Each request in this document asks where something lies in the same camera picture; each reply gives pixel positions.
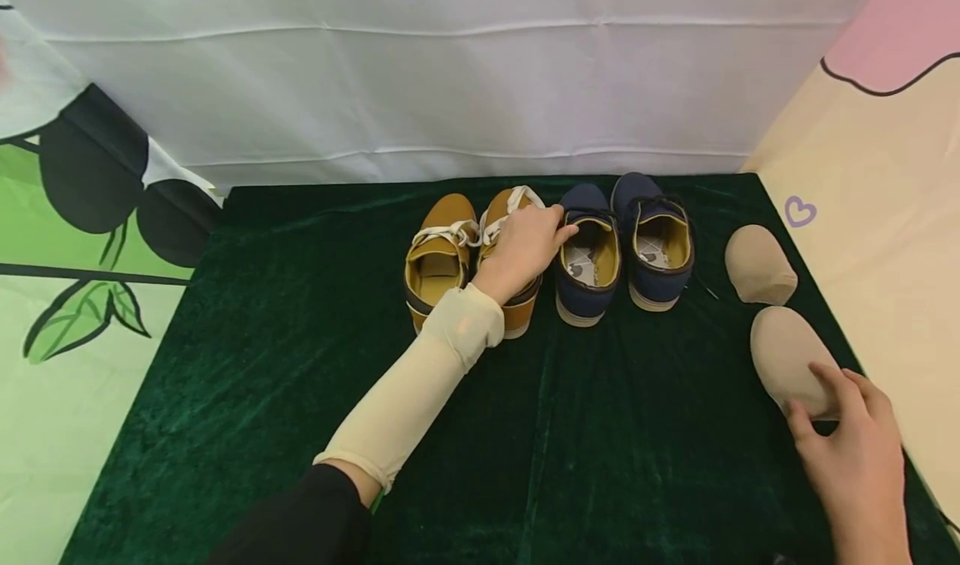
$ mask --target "hand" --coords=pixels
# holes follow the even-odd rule
[[[887,395],[864,376],[810,363],[840,405],[840,425],[822,437],[797,400],[787,421],[833,531],[837,562],[910,563],[903,507],[901,434]]]
[[[579,231],[576,225],[557,229],[562,218],[560,205],[527,205],[510,213],[500,227],[497,250],[481,263],[473,286],[503,306],[543,273],[557,250]]]

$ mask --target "pink fabric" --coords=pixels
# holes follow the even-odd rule
[[[960,0],[870,0],[825,58],[828,73],[895,93],[960,58]]]

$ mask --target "white shoelace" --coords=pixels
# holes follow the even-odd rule
[[[479,247],[479,239],[476,242],[470,242],[468,232],[474,232],[476,235],[480,234],[479,226],[470,219],[463,219],[462,222],[456,222],[453,225],[425,227],[414,235],[412,245],[419,247],[430,239],[446,238],[451,243],[456,244],[457,247]]]
[[[482,237],[480,242],[476,244],[478,247],[480,244],[484,247],[490,247],[493,244],[494,239],[497,239],[497,236],[500,235],[500,226],[503,225],[504,220],[507,217],[510,217],[510,213],[517,211],[520,206],[520,200],[526,197],[530,200],[530,203],[545,209],[543,200],[538,197],[537,193],[533,191],[529,186],[514,186],[513,192],[510,193],[510,198],[507,199],[507,215],[500,217],[496,222],[487,225],[487,213],[490,210],[484,211],[482,217],[480,217],[480,227],[482,229]]]

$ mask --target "black sleeve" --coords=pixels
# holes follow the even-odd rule
[[[297,485],[254,507],[210,555],[214,565],[361,563],[371,513],[345,472],[314,465]]]

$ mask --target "green leaf print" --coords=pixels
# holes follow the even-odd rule
[[[140,313],[140,303],[133,290],[125,282],[110,282],[110,294],[113,295],[113,314],[128,330],[139,333],[140,336],[150,338],[150,332],[143,325],[143,315]]]
[[[118,229],[110,232],[107,238],[107,246],[103,248],[103,252],[100,255],[100,268],[102,270],[112,271],[118,266],[120,253],[123,250],[124,244],[127,242],[128,224],[130,224],[130,219],[121,223]]]
[[[66,288],[30,327],[23,356],[43,363],[100,336],[113,313],[111,287],[112,282],[87,280]]]

